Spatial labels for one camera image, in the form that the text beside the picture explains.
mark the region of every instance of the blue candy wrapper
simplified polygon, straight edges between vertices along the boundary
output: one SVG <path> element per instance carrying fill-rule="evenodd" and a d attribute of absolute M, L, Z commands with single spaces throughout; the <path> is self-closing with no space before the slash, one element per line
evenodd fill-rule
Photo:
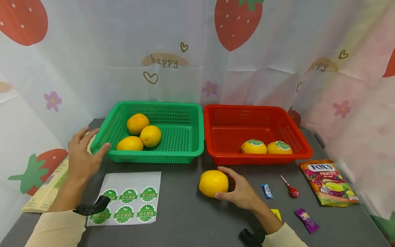
<path fill-rule="evenodd" d="M 265 196 L 267 199 L 273 199 L 273 195 L 271 194 L 270 190 L 269 190 L 269 185 L 267 183 L 262 184 L 262 189 L 265 192 Z"/>

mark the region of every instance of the plastic basket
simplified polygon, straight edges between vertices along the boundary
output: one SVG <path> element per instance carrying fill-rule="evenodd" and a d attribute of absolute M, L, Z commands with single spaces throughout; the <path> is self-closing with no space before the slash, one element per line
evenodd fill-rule
<path fill-rule="evenodd" d="M 204 108 L 207 151 L 217 165 L 287 164 L 308 159 L 313 151 L 292 118 L 279 107 L 207 105 Z M 283 141 L 293 154 L 243 154 L 241 145 L 250 139 Z"/>
<path fill-rule="evenodd" d="M 118 142 L 130 136 L 126 122 L 136 113 L 146 115 L 162 132 L 160 143 L 143 151 L 115 150 Z M 202 108 L 198 104 L 122 101 L 110 111 L 91 145 L 96 153 L 109 142 L 107 156 L 115 162 L 190 163 L 204 150 Z"/>

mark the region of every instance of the lollipop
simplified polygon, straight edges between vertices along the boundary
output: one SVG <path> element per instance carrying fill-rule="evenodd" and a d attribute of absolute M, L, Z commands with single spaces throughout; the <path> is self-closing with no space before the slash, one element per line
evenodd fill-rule
<path fill-rule="evenodd" d="M 297 198 L 297 197 L 299 196 L 299 190 L 297 190 L 297 189 L 295 189 L 295 188 L 292 188 L 292 187 L 290 186 L 290 184 L 287 183 L 287 181 L 285 181 L 285 179 L 283 178 L 282 175 L 280 175 L 280 177 L 282 178 L 282 180 L 284 181 L 284 183 L 287 185 L 287 187 L 288 187 L 288 194 L 290 195 L 290 197 L 292 197 L 292 198 Z"/>

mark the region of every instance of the table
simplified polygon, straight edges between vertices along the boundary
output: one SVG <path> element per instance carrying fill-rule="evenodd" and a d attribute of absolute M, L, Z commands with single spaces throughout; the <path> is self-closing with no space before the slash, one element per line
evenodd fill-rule
<path fill-rule="evenodd" d="M 103 119 L 95 119 L 90 129 L 98 128 Z M 312 132 L 302 129 L 314 150 L 313 160 L 328 158 Z M 233 166 L 245 176 L 270 208 L 279 209 L 287 222 L 309 247 L 388 247 L 389 243 L 376 227 L 362 205 L 347 208 L 322 207 L 295 162 L 288 165 Z M 252 213 L 231 203 L 217 201 L 198 190 L 200 175 L 216 169 L 207 151 L 191 164 L 125 164 L 105 158 L 99 172 L 90 181 L 83 203 L 93 203 L 106 173 L 162 171 L 158 216 L 155 223 L 134 226 L 88 227 L 79 247 L 97 246 L 189 246 L 242 247 L 238 234 L 244 228 L 250 232 L 260 229 Z M 299 198 L 288 196 L 280 178 L 300 191 Z M 274 199 L 266 199 L 261 188 L 268 183 Z M 309 234 L 294 211 L 303 207 L 320 226 Z M 23 247 L 33 231 L 38 214 L 23 213 L 0 247 Z"/>

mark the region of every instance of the green round label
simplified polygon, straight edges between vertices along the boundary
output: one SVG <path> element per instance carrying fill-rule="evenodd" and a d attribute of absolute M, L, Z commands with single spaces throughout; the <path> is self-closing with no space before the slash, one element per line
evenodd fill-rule
<path fill-rule="evenodd" d="M 140 198 L 143 202 L 150 202 L 158 197 L 158 193 L 154 187 L 147 187 L 141 192 Z"/>
<path fill-rule="evenodd" d="M 110 198 L 110 203 L 118 199 L 117 191 L 115 189 L 108 189 L 104 191 L 102 195 Z"/>
<path fill-rule="evenodd" d="M 151 204 L 143 205 L 136 217 L 143 223 L 150 222 L 154 217 L 156 217 L 155 207 Z"/>
<path fill-rule="evenodd" d="M 125 190 L 122 195 L 119 196 L 119 199 L 122 203 L 128 204 L 138 198 L 137 192 L 134 189 Z"/>
<path fill-rule="evenodd" d="M 286 143 L 283 142 L 283 141 L 276 141 L 276 146 L 279 147 L 279 148 L 281 148 L 282 150 L 285 150 L 285 151 L 291 149 L 291 146 L 289 146 L 288 144 L 286 144 Z"/>
<path fill-rule="evenodd" d="M 96 225 L 103 224 L 109 218 L 111 218 L 111 212 L 109 208 L 106 208 L 103 212 L 89 216 L 89 220 L 91 220 Z"/>
<path fill-rule="evenodd" d="M 113 218 L 119 224 L 125 224 L 134 217 L 133 208 L 130 206 L 123 206 L 113 215 Z"/>
<path fill-rule="evenodd" d="M 257 147 L 262 146 L 264 144 L 263 141 L 255 140 L 255 139 L 249 140 L 248 143 Z"/>

